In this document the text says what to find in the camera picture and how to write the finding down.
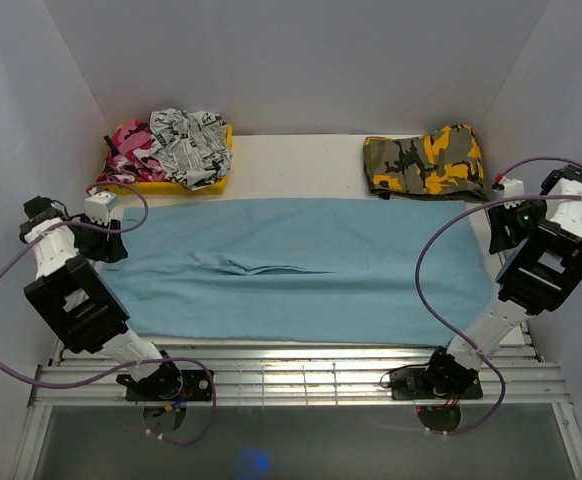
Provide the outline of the light blue trousers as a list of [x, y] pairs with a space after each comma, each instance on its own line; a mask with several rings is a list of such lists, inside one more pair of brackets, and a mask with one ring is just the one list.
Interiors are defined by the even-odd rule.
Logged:
[[101, 275], [142, 336], [440, 345], [494, 283], [461, 202], [252, 199], [129, 208]]

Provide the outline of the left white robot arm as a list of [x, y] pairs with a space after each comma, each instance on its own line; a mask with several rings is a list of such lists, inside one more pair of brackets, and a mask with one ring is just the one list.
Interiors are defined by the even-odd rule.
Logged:
[[128, 326], [129, 313], [95, 268], [128, 257], [121, 222], [112, 215], [117, 203], [114, 193], [96, 192], [75, 217], [48, 197], [24, 203], [20, 240], [33, 247], [37, 265], [24, 295], [70, 351], [127, 364], [117, 381], [144, 399], [176, 399], [184, 393], [181, 371]]

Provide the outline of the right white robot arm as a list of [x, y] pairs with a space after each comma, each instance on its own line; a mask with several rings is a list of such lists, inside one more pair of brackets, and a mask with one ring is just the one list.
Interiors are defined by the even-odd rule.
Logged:
[[557, 310], [582, 281], [582, 167], [553, 170], [540, 193], [524, 196], [520, 180], [499, 175], [487, 210], [489, 252], [508, 252], [497, 292], [463, 333], [437, 348], [422, 375], [435, 397], [461, 396], [475, 384], [486, 356], [518, 325]]

